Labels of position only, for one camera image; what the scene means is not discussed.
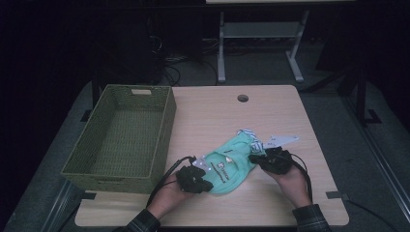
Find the short metal floor rail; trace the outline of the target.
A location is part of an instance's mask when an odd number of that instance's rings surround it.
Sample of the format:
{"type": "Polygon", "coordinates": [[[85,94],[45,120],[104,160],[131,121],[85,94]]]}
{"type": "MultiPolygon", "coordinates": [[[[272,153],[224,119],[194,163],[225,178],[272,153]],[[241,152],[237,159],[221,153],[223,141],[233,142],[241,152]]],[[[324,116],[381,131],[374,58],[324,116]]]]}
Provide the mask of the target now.
{"type": "Polygon", "coordinates": [[[64,181],[45,219],[41,232],[62,232],[79,207],[77,197],[78,188],[71,182],[64,181]]]}

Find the black metal stand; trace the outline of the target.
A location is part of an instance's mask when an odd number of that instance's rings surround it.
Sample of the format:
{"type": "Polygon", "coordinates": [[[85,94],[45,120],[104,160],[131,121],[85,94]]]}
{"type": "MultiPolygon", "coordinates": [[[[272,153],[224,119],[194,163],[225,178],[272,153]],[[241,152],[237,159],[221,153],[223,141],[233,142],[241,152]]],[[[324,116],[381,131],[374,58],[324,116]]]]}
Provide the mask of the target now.
{"type": "Polygon", "coordinates": [[[300,93],[314,93],[328,84],[341,80],[337,87],[337,94],[341,97],[350,96],[356,91],[356,103],[354,113],[360,124],[366,127],[368,124],[381,124],[382,121],[373,109],[366,108],[366,70],[359,65],[349,65],[341,71],[332,73],[323,80],[300,90],[300,93]]]}

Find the grey tape strip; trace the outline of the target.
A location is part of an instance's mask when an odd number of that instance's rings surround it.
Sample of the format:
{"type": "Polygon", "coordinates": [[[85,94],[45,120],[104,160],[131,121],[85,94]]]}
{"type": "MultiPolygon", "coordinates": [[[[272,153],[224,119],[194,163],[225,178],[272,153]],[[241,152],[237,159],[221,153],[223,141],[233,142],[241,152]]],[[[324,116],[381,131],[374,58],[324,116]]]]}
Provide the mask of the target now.
{"type": "Polygon", "coordinates": [[[340,193],[339,191],[327,191],[326,192],[328,199],[337,199],[340,198],[341,200],[349,200],[349,196],[347,193],[340,193]]]}

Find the long metal floor rail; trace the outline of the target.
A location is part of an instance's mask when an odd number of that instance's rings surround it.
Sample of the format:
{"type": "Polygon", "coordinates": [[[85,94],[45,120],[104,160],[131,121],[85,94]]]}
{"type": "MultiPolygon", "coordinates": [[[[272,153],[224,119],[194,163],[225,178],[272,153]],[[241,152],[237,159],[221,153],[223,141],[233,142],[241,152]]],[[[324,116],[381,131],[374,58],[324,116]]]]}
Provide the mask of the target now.
{"type": "Polygon", "coordinates": [[[385,157],[385,154],[380,148],[379,143],[368,130],[369,125],[381,125],[381,119],[373,109],[366,109],[364,114],[365,118],[362,119],[358,114],[356,104],[354,104],[348,98],[342,98],[341,100],[346,107],[349,115],[354,120],[359,133],[366,141],[366,144],[372,153],[376,166],[380,170],[381,175],[383,176],[387,186],[389,187],[389,190],[392,193],[399,209],[402,211],[407,222],[410,224],[410,195],[405,191],[405,188],[396,176],[392,166],[389,164],[388,160],[385,157]]]}

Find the person's left hand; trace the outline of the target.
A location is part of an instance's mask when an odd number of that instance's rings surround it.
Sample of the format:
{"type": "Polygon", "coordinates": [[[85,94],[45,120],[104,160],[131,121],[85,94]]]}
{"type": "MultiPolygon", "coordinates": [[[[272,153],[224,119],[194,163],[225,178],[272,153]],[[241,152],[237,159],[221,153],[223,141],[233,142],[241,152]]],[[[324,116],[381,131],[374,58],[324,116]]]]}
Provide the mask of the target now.
{"type": "Polygon", "coordinates": [[[193,197],[193,193],[180,190],[175,174],[170,175],[165,186],[162,187],[154,196],[147,210],[158,220],[177,209],[185,201],[193,197]]]}

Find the person's right hand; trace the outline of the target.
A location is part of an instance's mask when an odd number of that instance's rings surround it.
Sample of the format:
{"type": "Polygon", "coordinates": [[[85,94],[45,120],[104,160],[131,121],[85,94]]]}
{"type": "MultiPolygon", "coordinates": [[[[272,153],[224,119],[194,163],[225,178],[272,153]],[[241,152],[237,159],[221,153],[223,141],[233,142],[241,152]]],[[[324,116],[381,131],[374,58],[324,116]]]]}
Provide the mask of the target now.
{"type": "Polygon", "coordinates": [[[312,204],[308,196],[305,177],[295,166],[292,166],[286,174],[274,174],[267,172],[279,185],[283,195],[296,208],[302,208],[312,204]]]}

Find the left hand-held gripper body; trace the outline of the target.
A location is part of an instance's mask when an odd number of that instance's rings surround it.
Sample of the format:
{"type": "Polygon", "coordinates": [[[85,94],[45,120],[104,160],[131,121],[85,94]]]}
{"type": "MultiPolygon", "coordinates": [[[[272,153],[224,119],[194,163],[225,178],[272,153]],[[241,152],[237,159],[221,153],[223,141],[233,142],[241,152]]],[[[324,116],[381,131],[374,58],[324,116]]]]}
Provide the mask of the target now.
{"type": "Polygon", "coordinates": [[[183,166],[177,173],[177,183],[180,186],[181,191],[190,193],[199,193],[197,190],[197,183],[204,180],[203,177],[209,170],[203,159],[197,159],[196,157],[189,157],[190,166],[183,166]]]}

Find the green woven basket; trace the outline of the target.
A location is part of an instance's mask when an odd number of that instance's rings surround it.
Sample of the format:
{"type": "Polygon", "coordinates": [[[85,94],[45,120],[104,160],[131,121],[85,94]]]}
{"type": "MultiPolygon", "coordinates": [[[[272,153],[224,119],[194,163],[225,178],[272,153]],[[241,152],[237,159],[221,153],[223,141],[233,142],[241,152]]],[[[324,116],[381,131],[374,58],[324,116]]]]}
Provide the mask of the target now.
{"type": "Polygon", "coordinates": [[[62,175],[86,190],[152,192],[164,173],[176,109],[169,86],[106,86],[62,175]]]}

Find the white metal stand frame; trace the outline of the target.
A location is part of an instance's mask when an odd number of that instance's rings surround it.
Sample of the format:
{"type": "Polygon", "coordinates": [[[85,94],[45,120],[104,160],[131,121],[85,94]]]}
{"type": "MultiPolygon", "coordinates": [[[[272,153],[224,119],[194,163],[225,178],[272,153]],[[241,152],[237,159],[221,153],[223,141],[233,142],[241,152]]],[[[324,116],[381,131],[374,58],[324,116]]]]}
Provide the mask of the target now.
{"type": "Polygon", "coordinates": [[[225,39],[293,39],[290,50],[285,52],[290,69],[297,82],[304,81],[296,55],[304,35],[309,11],[304,11],[299,21],[284,22],[230,22],[225,20],[224,12],[220,13],[218,82],[226,80],[224,62],[225,39]]]}

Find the mint green striped-trim garment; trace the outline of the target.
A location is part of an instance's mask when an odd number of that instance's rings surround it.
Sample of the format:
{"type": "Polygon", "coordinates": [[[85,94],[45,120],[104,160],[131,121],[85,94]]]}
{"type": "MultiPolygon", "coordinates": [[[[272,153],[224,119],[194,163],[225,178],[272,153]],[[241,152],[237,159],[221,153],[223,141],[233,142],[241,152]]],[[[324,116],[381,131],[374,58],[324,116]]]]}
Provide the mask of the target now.
{"type": "Polygon", "coordinates": [[[249,156],[265,155],[262,141],[252,130],[237,134],[216,150],[204,156],[209,170],[203,176],[213,187],[212,194],[227,194],[236,189],[255,167],[249,156]]]}

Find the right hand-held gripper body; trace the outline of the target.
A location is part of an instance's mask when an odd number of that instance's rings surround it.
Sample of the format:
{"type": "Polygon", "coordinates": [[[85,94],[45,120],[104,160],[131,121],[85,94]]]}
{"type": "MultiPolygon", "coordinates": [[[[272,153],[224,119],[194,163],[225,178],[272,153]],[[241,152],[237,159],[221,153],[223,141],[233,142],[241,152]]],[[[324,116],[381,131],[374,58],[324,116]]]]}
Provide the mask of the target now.
{"type": "Polygon", "coordinates": [[[273,166],[274,174],[281,175],[289,171],[293,159],[287,150],[282,149],[282,146],[295,142],[298,139],[299,137],[296,135],[272,135],[270,139],[263,144],[266,157],[269,159],[267,163],[273,166]]]}

